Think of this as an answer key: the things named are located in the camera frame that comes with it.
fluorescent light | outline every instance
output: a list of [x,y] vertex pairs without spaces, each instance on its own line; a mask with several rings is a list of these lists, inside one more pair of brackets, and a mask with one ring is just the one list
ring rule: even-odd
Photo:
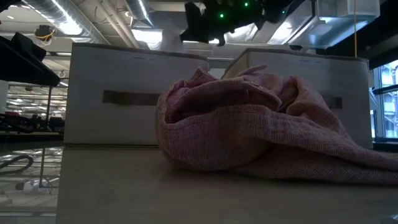
[[0,212],[0,217],[31,217],[33,212]]
[[69,52],[57,52],[57,55],[58,56],[71,56],[72,53],[69,53]]
[[[183,43],[199,43],[197,41],[191,41],[191,40],[184,40]],[[219,40],[218,39],[214,39],[209,41],[209,44],[218,44]]]
[[148,47],[158,49],[162,42],[162,31],[161,30],[137,30],[132,29],[131,32],[134,34],[138,41],[143,41],[148,44]]
[[45,212],[40,214],[41,217],[55,217],[55,212]]

crumpled cloth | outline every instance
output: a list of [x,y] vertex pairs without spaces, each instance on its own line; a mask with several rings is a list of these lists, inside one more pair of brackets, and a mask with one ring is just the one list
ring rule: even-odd
[[227,80],[198,69],[163,93],[156,128],[164,156],[195,171],[398,184],[398,161],[355,144],[318,92],[264,69]]

table surface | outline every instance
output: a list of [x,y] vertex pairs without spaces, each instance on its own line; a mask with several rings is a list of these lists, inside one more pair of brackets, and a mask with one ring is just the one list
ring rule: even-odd
[[395,223],[398,214],[398,187],[187,172],[155,149],[66,147],[59,190],[58,224]]

white storage box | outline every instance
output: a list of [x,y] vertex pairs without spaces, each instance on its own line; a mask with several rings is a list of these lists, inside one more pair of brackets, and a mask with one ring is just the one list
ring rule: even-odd
[[67,144],[157,144],[160,93],[207,58],[180,53],[73,44],[65,124]]
[[369,109],[369,65],[361,58],[335,57],[276,49],[247,49],[225,71],[233,78],[256,65],[266,73],[303,78],[319,91],[348,134],[362,147],[372,148]]

ventilation duct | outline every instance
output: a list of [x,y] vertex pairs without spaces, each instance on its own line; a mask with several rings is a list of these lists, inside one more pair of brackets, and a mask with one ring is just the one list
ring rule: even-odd
[[354,34],[355,22],[358,31],[379,16],[380,0],[305,1],[286,18],[268,44],[326,49]]
[[141,21],[144,24],[154,28],[152,21],[149,18],[149,10],[147,3],[144,0],[126,0],[127,7],[135,20]]
[[71,0],[24,0],[33,10],[66,35],[82,35],[91,43],[109,44]]

